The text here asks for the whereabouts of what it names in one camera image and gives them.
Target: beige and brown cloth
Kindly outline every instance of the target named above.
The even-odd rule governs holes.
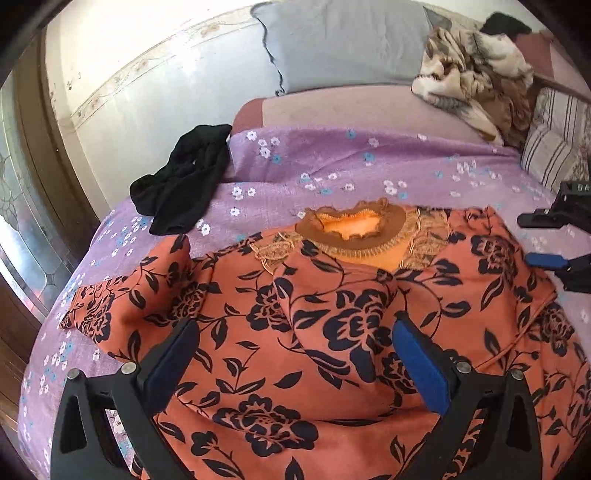
[[[448,111],[496,145],[521,147],[531,120],[534,72],[506,35],[435,29],[413,93]]]

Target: black cloth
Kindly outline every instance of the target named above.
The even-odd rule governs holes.
[[[531,28],[510,15],[495,12],[486,19],[486,22],[480,31],[487,35],[500,35],[504,33],[511,39],[511,41],[515,41],[517,35],[530,34]]]
[[[131,184],[138,213],[154,217],[152,235],[187,233],[207,212],[230,162],[231,130],[231,125],[193,128],[178,140],[164,167]]]

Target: striped fabric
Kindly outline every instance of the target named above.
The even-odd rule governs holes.
[[[521,167],[554,192],[561,181],[588,180],[590,140],[589,104],[544,88],[538,95]]]

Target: purple floral bedsheet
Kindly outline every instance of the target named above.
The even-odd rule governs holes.
[[[492,205],[528,251],[565,257],[591,251],[591,239],[576,228],[517,227],[517,215],[549,206],[553,194],[520,169],[512,148],[392,132],[263,128],[235,135],[230,150],[233,165],[226,183],[189,234],[193,256],[291,225],[306,207],[346,208],[379,197],[412,205]],[[59,330],[58,323],[79,286],[130,273],[162,240],[148,233],[150,222],[129,199],[113,210],[40,330],[22,384],[18,419],[21,449],[38,478],[49,477],[53,425],[67,371],[76,367],[96,376],[120,366],[77,330]],[[562,292],[559,285],[559,300],[591,353],[591,296]],[[129,463],[131,444],[119,417],[110,419]]]

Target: metal screw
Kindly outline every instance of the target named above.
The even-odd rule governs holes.
[[[458,362],[456,368],[461,374],[469,374],[472,371],[472,366],[468,362]]]
[[[69,372],[68,372],[68,378],[70,380],[74,380],[75,378],[78,377],[78,375],[80,375],[80,370],[78,370],[77,368],[72,368]]]
[[[123,366],[121,367],[121,372],[124,375],[129,375],[132,374],[133,372],[135,372],[135,370],[138,368],[138,366],[133,363],[133,362],[127,362],[126,364],[123,364]]]
[[[525,375],[521,370],[517,370],[516,368],[511,369],[511,376],[516,380],[523,380]]]

